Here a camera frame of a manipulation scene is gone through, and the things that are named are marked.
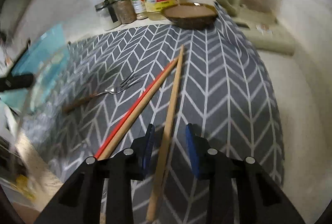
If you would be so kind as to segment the light wooden chopstick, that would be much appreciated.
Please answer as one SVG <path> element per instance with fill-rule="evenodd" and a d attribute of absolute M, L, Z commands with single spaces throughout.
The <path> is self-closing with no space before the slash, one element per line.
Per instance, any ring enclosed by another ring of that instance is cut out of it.
<path fill-rule="evenodd" d="M 177 103 L 177 94 L 179 90 L 179 83 L 181 81 L 181 69 L 183 63 L 183 54 L 184 54 L 184 45 L 181 45 L 181 49 L 179 51 L 177 68 L 175 72 L 175 77 L 173 80 L 173 87 L 171 92 L 171 97 L 169 101 L 167 117 L 165 120 L 165 127 L 162 135 L 162 140 L 159 148 L 159 155 L 157 159 L 157 165 L 154 174 L 153 187 L 149 199 L 149 206 L 146 213 L 146 221 L 148 223 L 152 223 L 156 217 L 157 204 L 159 200 L 159 196 L 161 194 L 163 177 L 165 166 L 167 164 L 167 155 L 169 144 L 171 142 L 171 131 L 173 127 L 173 119 L 175 116 L 176 103 Z"/>

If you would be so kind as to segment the grey herringbone table mat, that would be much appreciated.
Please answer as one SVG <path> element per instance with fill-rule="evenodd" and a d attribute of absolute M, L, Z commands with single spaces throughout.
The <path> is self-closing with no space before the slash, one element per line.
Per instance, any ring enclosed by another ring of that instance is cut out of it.
<path fill-rule="evenodd" d="M 268 72 L 250 41 L 218 9 L 201 31 L 173 25 L 126 28 L 70 46 L 67 68 L 24 130 L 50 170 L 62 181 L 97 152 L 144 90 L 184 45 L 181 82 L 157 223 L 204 223 L 208 182 L 190 166 L 185 127 L 226 156 L 253 157 L 279 185 L 284 154 L 279 111 Z M 104 94 L 70 113 L 75 100 L 120 84 L 132 72 L 141 79 L 118 95 Z"/>

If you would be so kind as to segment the translucent blue plastic basin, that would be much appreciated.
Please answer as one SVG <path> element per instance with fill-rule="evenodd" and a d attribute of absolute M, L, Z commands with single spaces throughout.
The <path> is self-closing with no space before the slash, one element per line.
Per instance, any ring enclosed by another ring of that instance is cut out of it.
<path fill-rule="evenodd" d="M 47 101 L 67 66 L 69 48 L 61 24 L 46 31 L 1 78 L 1 101 L 16 113 L 34 113 Z"/>

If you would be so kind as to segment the clear glass clip jar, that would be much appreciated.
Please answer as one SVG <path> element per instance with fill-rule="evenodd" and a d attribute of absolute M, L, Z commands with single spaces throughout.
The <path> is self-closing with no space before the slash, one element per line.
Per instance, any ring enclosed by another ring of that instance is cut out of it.
<path fill-rule="evenodd" d="M 114 0 L 104 0 L 95 5 L 95 11 L 100 18 L 101 26 L 105 31 L 119 27 L 122 22 L 114 9 Z"/>

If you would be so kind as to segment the glass jar with seeds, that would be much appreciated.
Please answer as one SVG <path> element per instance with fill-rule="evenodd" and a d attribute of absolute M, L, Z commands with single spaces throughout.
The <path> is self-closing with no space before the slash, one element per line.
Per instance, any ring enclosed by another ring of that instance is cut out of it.
<path fill-rule="evenodd" d="M 130 0 L 109 0 L 122 24 L 136 21 L 137 16 Z"/>

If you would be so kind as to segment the green cap spice bottle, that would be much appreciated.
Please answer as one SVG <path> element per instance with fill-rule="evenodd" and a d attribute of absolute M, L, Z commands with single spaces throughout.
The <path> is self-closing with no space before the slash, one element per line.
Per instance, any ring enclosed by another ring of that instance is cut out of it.
<path fill-rule="evenodd" d="M 142 20 L 148 17 L 145 0 L 131 0 L 137 19 Z"/>

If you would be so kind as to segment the wood handled metal fork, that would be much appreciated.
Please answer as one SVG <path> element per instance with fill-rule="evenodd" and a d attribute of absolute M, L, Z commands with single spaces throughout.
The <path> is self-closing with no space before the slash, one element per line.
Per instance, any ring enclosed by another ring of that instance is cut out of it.
<path fill-rule="evenodd" d="M 77 99 L 70 105 L 63 107 L 62 112 L 65 114 L 70 113 L 77 107 L 80 107 L 85 103 L 88 103 L 93 98 L 102 96 L 104 94 L 118 95 L 118 94 L 124 92 L 125 90 L 127 90 L 128 88 L 130 88 L 131 86 L 133 86 L 134 84 L 136 84 L 140 79 L 141 79 L 141 77 L 139 77 L 136 73 L 132 72 L 120 84 L 117 84 L 114 86 L 109 86 L 104 91 L 101 91 L 98 93 L 93 93 L 84 98 Z"/>

